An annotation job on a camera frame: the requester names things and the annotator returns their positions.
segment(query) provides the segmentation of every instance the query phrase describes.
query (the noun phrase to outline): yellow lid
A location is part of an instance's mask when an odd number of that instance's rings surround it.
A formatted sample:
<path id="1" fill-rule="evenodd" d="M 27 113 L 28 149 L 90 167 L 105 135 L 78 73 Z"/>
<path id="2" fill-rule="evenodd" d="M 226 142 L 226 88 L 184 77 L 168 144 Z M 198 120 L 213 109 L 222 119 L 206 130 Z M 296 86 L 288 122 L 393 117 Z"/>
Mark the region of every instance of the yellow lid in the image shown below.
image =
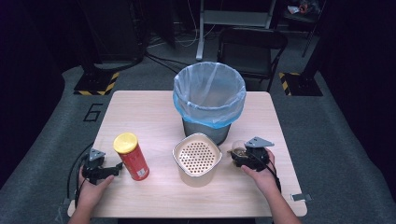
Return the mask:
<path id="1" fill-rule="evenodd" d="M 137 146 L 137 137 L 133 133 L 122 133 L 116 137 L 113 147 L 120 154 L 132 152 Z"/>

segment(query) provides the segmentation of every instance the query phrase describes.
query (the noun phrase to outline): gray carpet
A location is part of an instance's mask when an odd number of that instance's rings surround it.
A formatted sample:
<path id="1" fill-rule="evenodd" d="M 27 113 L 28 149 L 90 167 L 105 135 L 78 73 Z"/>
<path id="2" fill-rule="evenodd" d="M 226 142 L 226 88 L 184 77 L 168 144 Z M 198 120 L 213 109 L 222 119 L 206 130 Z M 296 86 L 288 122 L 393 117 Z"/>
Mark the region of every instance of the gray carpet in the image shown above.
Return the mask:
<path id="1" fill-rule="evenodd" d="M 305 58 L 304 34 L 289 33 L 289 45 L 278 72 L 302 72 Z M 205 42 L 203 61 L 216 60 L 217 40 Z M 197 43 L 172 49 L 166 44 L 152 46 L 148 52 L 163 57 L 196 63 Z M 109 63 L 104 67 L 120 64 Z M 0 192 L 0 223 L 66 223 L 68 171 L 78 154 L 95 138 L 111 94 L 118 90 L 172 90 L 175 73 L 145 58 L 135 67 L 121 71 L 113 91 L 107 96 L 74 95 L 82 75 L 80 67 L 64 72 L 64 95 L 50 120 L 27 155 Z M 306 203 L 303 223 L 396 223 L 396 205 L 379 170 L 370 162 L 359 141 L 337 107 L 320 73 L 315 80 L 322 97 L 287 96 L 279 77 L 271 89 L 290 155 L 303 193 L 313 201 Z M 247 80 L 252 91 L 262 91 L 266 82 Z M 84 121 L 92 106 L 100 111 L 97 121 Z M 257 218 L 270 223 L 270 218 Z M 116 219 L 94 218 L 92 223 L 117 223 Z"/>

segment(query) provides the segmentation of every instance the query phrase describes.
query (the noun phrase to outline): wooden table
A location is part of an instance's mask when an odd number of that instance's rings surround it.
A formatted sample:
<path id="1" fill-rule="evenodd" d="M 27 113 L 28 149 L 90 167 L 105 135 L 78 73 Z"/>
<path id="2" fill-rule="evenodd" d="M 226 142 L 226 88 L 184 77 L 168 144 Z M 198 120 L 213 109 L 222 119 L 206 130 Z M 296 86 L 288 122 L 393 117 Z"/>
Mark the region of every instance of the wooden table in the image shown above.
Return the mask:
<path id="1" fill-rule="evenodd" d="M 187 186 L 179 177 L 174 146 L 185 138 L 172 91 L 116 91 L 110 101 L 93 148 L 106 153 L 104 167 L 120 162 L 113 140 L 120 133 L 135 133 L 150 169 L 143 181 L 134 181 L 124 168 L 105 191 L 94 217 L 270 217 L 267 201 L 254 181 L 235 167 L 227 150 L 237 140 L 259 136 L 275 143 L 270 147 L 282 195 L 294 213 L 306 214 L 305 202 L 294 202 L 301 193 L 290 154 L 267 92 L 249 91 L 241 117 L 231 125 L 219 147 L 223 158 L 213 180 L 202 188 Z M 68 214 L 74 212 L 74 204 Z"/>

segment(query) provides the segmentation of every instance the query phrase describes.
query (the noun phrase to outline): pringles can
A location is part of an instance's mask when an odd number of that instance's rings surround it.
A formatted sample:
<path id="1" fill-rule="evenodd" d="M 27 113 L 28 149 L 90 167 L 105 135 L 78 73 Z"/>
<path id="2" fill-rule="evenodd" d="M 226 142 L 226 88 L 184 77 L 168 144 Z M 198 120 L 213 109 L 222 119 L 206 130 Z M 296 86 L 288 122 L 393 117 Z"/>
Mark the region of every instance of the pringles can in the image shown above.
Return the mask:
<path id="1" fill-rule="evenodd" d="M 143 180 L 149 175 L 149 167 L 142 150 L 133 133 L 122 133 L 113 143 L 114 150 L 119 154 L 122 162 L 133 180 Z"/>

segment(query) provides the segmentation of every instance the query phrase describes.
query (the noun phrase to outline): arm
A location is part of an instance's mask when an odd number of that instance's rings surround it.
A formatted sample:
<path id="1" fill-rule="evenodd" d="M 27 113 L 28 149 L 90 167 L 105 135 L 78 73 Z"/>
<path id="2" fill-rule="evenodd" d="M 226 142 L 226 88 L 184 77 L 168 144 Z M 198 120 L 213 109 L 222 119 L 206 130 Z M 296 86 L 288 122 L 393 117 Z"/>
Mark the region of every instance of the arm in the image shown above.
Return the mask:
<path id="1" fill-rule="evenodd" d="M 273 165 L 275 165 L 274 155 L 270 150 L 267 149 L 267 151 L 270 157 L 270 161 Z M 268 167 L 274 170 L 271 162 Z M 253 178 L 253 180 L 256 182 L 257 187 L 267 199 L 275 224 L 301 223 L 300 219 L 295 216 L 288 203 L 279 192 L 279 189 L 276 186 L 275 179 L 273 175 L 268 171 L 268 169 L 264 169 L 261 172 L 256 172 L 245 165 L 243 165 L 241 168 L 247 175 Z"/>
<path id="2" fill-rule="evenodd" d="M 107 186 L 113 181 L 114 175 L 108 176 L 102 183 L 99 185 L 93 185 L 89 181 L 85 181 L 82 176 L 82 172 L 79 172 L 79 184 L 81 186 L 78 206 L 76 211 L 73 213 L 73 216 L 70 217 L 69 224 L 82 224 L 82 223 L 90 223 L 91 213 L 93 208 L 99 203 L 102 195 L 107 188 Z"/>

